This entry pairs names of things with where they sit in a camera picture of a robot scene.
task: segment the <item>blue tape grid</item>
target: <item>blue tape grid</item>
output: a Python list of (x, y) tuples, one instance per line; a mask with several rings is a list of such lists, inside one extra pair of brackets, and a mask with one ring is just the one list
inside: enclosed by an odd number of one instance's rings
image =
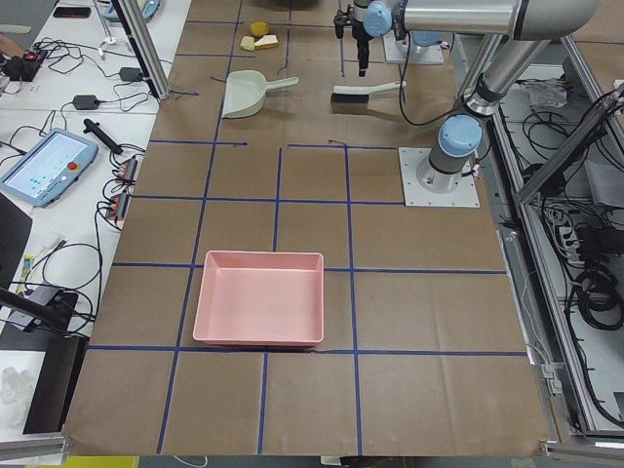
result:
[[(243, 0), (239, 0), (238, 2), (238, 12), (237, 12), (237, 16), (236, 16), (236, 24), (234, 25), (234, 34), (232, 37), (232, 43), (230, 45), (230, 54), (229, 54), (229, 59), (228, 59), (228, 63), (227, 63), (227, 72), (225, 74), (225, 76), (229, 75), (231, 69), (232, 69), (232, 62), (234, 61), (234, 47), (235, 47), (235, 42), (236, 42), (236, 34), (238, 32), (238, 27), (240, 25), (241, 22), (241, 13), (243, 11)], [(224, 102), (224, 97), (221, 98), (221, 104), (219, 107), (219, 111), (218, 111), (218, 120), (216, 122), (216, 128), (214, 129), (214, 138), (213, 141), (218, 141), (218, 135), (219, 135), (219, 131), (220, 131), (220, 127), (221, 127), (221, 113), (223, 110), (223, 102)], [(216, 144), (212, 144), (211, 145), (212, 150), (211, 150), (211, 159), (210, 159), (210, 163), (209, 163), (209, 168), (208, 168), (208, 173), (206, 175), (206, 183), (204, 186), (204, 197), (206, 197), (208, 195), (208, 189), (210, 187), (210, 183), (211, 183), (211, 176), (213, 174), (213, 164), (215, 162), (215, 153), (216, 153), (216, 148), (217, 145)], [(196, 262), (197, 259), (197, 252), (199, 250), (199, 243), (201, 240), (201, 234), (202, 234), (202, 224), (204, 222), (204, 215), (206, 214), (206, 205), (207, 205), (207, 201), (204, 200), (202, 201), (202, 210), (200, 211), (200, 217), (199, 217), (199, 221), (197, 223), (197, 233), (195, 235), (195, 247), (193, 248), (193, 255), (192, 255), (192, 263)], [(186, 292), (184, 293), (184, 301), (182, 303), (182, 312), (181, 312), (181, 316), (180, 316), (180, 320), (179, 320), (179, 325), (178, 325), (178, 329), (177, 329), (177, 339), (175, 342), (175, 347), (179, 348), (179, 345), (181, 343), (182, 340), (182, 330), (184, 328), (184, 319), (186, 316), (186, 306), (188, 304), (188, 297), (190, 295), (190, 290), (191, 290), (191, 284), (193, 281), (193, 273), (194, 273), (194, 269), (190, 269), (189, 270), (189, 274), (188, 274), (188, 280), (186, 283)], [(158, 447), (156, 449), (157, 453), (162, 453), (163, 450), (163, 444), (165, 441), (165, 433), (166, 433), (166, 429), (167, 429), (167, 421), (169, 418), (169, 409), (171, 406), (171, 400), (172, 400), (172, 394), (174, 391), (174, 381), (176, 380), (176, 368), (177, 368), (177, 358), (179, 355), (179, 351), (175, 350), (174, 351), (174, 360), (172, 363), (172, 371), (170, 374), (170, 378), (169, 378), (169, 387), (167, 390), (167, 400), (165, 403), (165, 409), (163, 411), (163, 420), (161, 423), (161, 429), (160, 429), (160, 435), (158, 438)]]
[[(338, 8), (342, 9), (342, 1), (337, 0)], [(235, 55), (235, 41), (238, 32), (238, 27), (241, 22), (241, 12), (243, 7), (243, 0), (239, 0), (239, 7), (237, 18), (235, 21), (213, 21), (213, 20), (189, 20), (188, 22), (201, 22), (201, 23), (223, 23), (234, 25), (234, 37), (230, 47), (230, 54), (176, 54), (178, 57), (222, 57), (228, 58), (227, 74), (231, 71), (233, 59), (237, 58), (253, 58), (254, 56), (247, 55)], [(289, 21), (287, 23), (275, 23), (276, 25), (282, 25), (288, 27), (286, 53), (285, 53), (285, 68), (289, 65), (289, 53), (290, 53), (290, 41), (291, 41), (291, 29), (292, 27), (323, 27), (331, 28), (333, 26), (328, 24), (305, 24), (293, 22), (293, 0), (290, 0)], [(356, 60), (346, 59), (344, 57), (344, 44), (343, 40), (339, 41), (340, 47), (340, 71), (342, 76), (345, 74), (345, 63), (355, 62)], [(354, 250), (353, 250), (353, 222), (352, 222), (352, 206), (353, 205), (389, 205), (389, 206), (402, 206), (403, 202), (388, 202), (388, 201), (353, 201), (351, 199), (351, 186), (349, 177), (349, 150), (392, 150), (396, 151), (396, 147), (388, 146), (355, 146), (348, 144), (290, 144), (289, 147), (306, 147), (306, 148), (343, 148), (344, 150), (344, 164), (346, 173), (346, 200), (289, 200), (282, 199), (280, 196), (281, 188), (281, 175), (282, 165), (284, 161), (283, 148), (280, 148), (278, 155), (278, 168), (277, 168), (277, 187), (275, 199), (238, 199), (238, 198), (225, 198), (225, 197), (209, 197), (209, 187), (211, 182), (211, 176), (213, 172), (213, 165), (215, 162), (215, 151), (218, 146), (245, 146), (246, 142), (243, 141), (219, 141), (218, 135), (221, 125), (220, 114), (223, 107), (223, 100), (221, 101), (219, 109), (219, 119), (217, 121), (216, 129), (214, 131), (213, 140), (168, 140), (168, 139), (151, 139), (151, 143), (168, 143), (168, 144), (198, 144), (206, 145), (211, 148), (211, 158), (209, 164), (209, 170), (206, 177), (206, 183), (204, 188), (204, 195), (202, 197), (176, 197), (176, 196), (158, 196), (158, 195), (136, 195), (134, 198), (138, 199), (179, 199), (179, 200), (200, 200), (202, 201), (202, 210), (200, 219), (197, 225), (197, 233), (195, 238), (195, 245), (193, 249), (192, 260), (190, 263), (157, 263), (157, 262), (114, 262), (115, 267), (154, 267), (154, 268), (187, 268), (189, 270), (188, 280), (186, 284), (186, 290), (184, 294), (184, 300), (182, 304), (182, 311), (178, 324), (178, 333), (175, 346), (117, 346), (117, 345), (89, 345), (89, 349), (93, 350), (129, 350), (129, 351), (155, 351), (155, 352), (173, 352), (174, 359), (172, 363), (172, 369), (170, 374), (169, 386), (165, 408), (163, 411), (163, 418), (161, 423), (161, 430), (158, 440), (157, 452), (161, 453), (166, 435), (167, 422), (169, 417), (169, 410), (171, 406), (171, 399), (174, 391), (174, 384), (176, 379), (176, 365), (177, 358), (180, 352), (185, 353), (218, 353), (218, 354), (236, 354), (236, 353), (249, 353), (249, 352), (261, 352), (262, 359), (262, 384), (261, 384), (261, 405), (259, 414), (259, 427), (258, 427), (258, 439), (257, 439), (257, 453), (262, 454), (264, 443), (264, 421), (266, 411), (266, 391), (267, 380), (269, 372), (270, 354), (284, 354), (284, 353), (297, 353), (297, 354), (320, 354), (320, 355), (347, 355), (353, 356), (354, 362), (354, 385), (355, 385), (355, 416), (356, 416), (356, 430), (357, 430), (357, 446), (358, 454), (364, 454), (363, 447), (363, 434), (362, 434), (362, 410), (360, 401), (360, 375), (359, 375), (359, 356), (363, 355), (380, 355), (380, 356), (502, 356), (502, 357), (525, 357), (526, 352), (515, 351), (434, 351), (434, 350), (363, 350), (359, 349), (358, 336), (357, 336), (357, 310), (356, 310), (356, 273), (387, 273), (387, 274), (474, 274), (474, 275), (506, 275), (504, 270), (430, 270), (430, 269), (387, 269), (387, 268), (356, 268), (354, 264)], [(273, 233), (273, 251), (277, 251), (278, 248), (278, 230), (279, 230), (279, 210), (282, 203), (317, 203), (317, 204), (343, 204), (346, 205), (347, 218), (348, 218), (348, 244), (349, 244), (349, 267), (348, 268), (326, 268), (326, 271), (331, 272), (343, 272), (349, 273), (350, 279), (350, 293), (351, 293), (351, 320), (352, 320), (352, 333), (353, 333), (353, 349), (333, 349), (333, 350), (280, 350), (269, 348), (220, 348), (211, 346), (181, 346), (182, 332), (184, 327), (186, 308), (190, 296), (190, 289), (193, 281), (193, 277), (196, 274), (195, 270), (203, 269), (203, 265), (197, 263), (197, 254), (199, 250), (199, 244), (201, 239), (201, 231), (203, 219), (206, 214), (207, 204), (209, 201), (222, 201), (222, 202), (263, 202), (275, 204), (275, 219), (274, 219), (274, 233)]]

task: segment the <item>touchscreen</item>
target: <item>touchscreen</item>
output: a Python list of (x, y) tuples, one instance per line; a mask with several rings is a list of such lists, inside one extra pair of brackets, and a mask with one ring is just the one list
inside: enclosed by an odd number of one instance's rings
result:
[(44, 193), (87, 145), (56, 134), (40, 146), (5, 180), (5, 184), (32, 198)]

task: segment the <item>metal base plate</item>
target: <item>metal base plate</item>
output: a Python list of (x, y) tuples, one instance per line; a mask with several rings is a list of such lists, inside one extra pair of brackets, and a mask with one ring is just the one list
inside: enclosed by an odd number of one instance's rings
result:
[[(386, 53), (386, 63), (405, 63), (407, 46), (402, 47), (394, 38), (394, 32), (390, 31), (383, 36), (383, 48)], [(409, 63), (419, 63), (421, 65), (442, 65), (445, 57), (442, 55), (440, 46), (416, 47), (411, 46), (409, 51)]]
[[(401, 179), (406, 207), (479, 208), (479, 195), (472, 177), (463, 177), (457, 188), (450, 193), (433, 193), (423, 187), (416, 178), (416, 168), (429, 157), (430, 148), (399, 148)], [(470, 171), (466, 163), (463, 172)]]

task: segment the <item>tablet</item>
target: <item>tablet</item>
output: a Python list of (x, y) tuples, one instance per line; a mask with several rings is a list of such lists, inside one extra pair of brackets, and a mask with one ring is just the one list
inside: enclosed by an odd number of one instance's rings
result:
[(0, 177), (0, 189), (35, 207), (54, 202), (93, 163), (98, 146), (80, 136), (52, 129)]

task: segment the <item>hand brush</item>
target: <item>hand brush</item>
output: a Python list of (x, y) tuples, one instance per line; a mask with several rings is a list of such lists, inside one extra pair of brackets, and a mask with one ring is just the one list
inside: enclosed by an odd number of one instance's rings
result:
[(367, 103), (369, 97), (375, 93), (398, 90), (404, 88), (406, 82), (386, 83), (378, 86), (334, 86), (331, 102)]

